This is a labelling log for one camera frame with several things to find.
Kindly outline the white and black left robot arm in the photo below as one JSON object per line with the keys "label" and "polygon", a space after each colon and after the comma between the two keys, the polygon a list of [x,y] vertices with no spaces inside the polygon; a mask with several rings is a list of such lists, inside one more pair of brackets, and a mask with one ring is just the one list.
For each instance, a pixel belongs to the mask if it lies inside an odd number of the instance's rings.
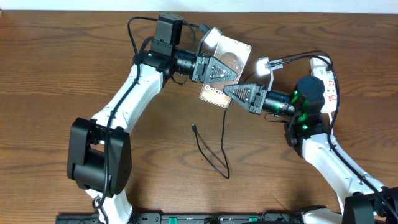
{"label": "white and black left robot arm", "polygon": [[183,26],[196,25],[170,12],[154,22],[154,36],[133,48],[131,71],[112,100],[91,119],[77,118],[70,129],[67,176],[92,198],[99,223],[127,223],[133,214],[125,191],[132,169],[130,134],[167,80],[174,73],[205,84],[238,76],[212,54],[179,48]]}

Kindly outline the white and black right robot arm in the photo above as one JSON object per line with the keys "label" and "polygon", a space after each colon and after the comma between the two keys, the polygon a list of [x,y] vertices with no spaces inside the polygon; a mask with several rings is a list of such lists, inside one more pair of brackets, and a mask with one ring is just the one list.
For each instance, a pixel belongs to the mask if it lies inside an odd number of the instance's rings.
{"label": "white and black right robot arm", "polygon": [[397,223],[397,188],[388,188],[365,172],[337,142],[321,116],[324,82],[314,76],[301,78],[291,95],[267,85],[229,85],[224,93],[254,114],[261,111],[284,116],[287,144],[314,166],[335,191],[341,213],[325,206],[304,208],[300,223]]}

